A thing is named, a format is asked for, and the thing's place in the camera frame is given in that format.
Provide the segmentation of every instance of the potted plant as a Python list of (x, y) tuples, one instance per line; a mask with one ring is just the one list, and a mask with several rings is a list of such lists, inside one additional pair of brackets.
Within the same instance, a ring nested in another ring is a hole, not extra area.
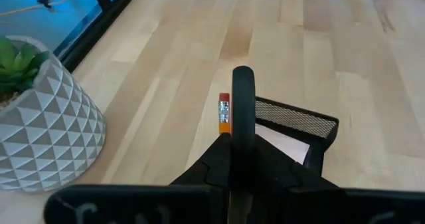
[(0, 37), (0, 189), (74, 180), (105, 139), (102, 113), (60, 61), (28, 37)]

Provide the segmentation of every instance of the succulent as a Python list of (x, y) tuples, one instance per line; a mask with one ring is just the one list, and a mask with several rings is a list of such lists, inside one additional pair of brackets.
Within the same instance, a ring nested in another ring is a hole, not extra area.
[(22, 93), (33, 87), (41, 64), (48, 59), (48, 51), (39, 52), (25, 43), (18, 50), (6, 37), (0, 36), (0, 94)]

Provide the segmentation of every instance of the wood grain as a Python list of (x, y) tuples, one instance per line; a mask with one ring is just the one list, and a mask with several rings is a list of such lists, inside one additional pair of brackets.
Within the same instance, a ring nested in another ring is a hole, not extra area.
[[(73, 74), (108, 132), (75, 183), (167, 185), (217, 137), (218, 93), (248, 65), (259, 96), (340, 119), (324, 177), (425, 191), (424, 9), (424, 0), (133, 0)], [(48, 195), (0, 192), (2, 223), (43, 223)]]

